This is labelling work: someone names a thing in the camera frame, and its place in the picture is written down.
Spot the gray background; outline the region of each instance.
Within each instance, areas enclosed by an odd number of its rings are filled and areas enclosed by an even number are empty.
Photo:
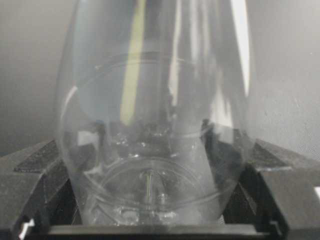
[[[75,0],[0,0],[0,156],[52,138]],[[320,1],[248,0],[249,133],[320,160]]]

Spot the transparent container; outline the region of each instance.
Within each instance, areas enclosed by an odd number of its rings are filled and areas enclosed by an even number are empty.
[[[250,150],[245,1],[81,0],[56,142],[86,225],[221,216]]]

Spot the glass base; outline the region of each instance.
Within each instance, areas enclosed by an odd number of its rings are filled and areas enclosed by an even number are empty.
[[[159,157],[126,159],[113,164],[91,194],[84,219],[90,225],[198,225],[216,222],[221,208],[206,197],[189,170]]]

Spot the clear glass vase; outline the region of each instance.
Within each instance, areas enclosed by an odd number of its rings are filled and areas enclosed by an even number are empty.
[[[245,1],[81,0],[56,95],[56,142],[82,221],[200,225],[250,150]]]

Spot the glass bottom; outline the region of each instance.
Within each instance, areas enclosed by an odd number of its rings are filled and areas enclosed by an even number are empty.
[[[99,185],[110,197],[88,197],[85,224],[199,225],[216,223],[222,212],[217,197],[201,200],[206,190],[197,176],[165,158],[122,160]]]

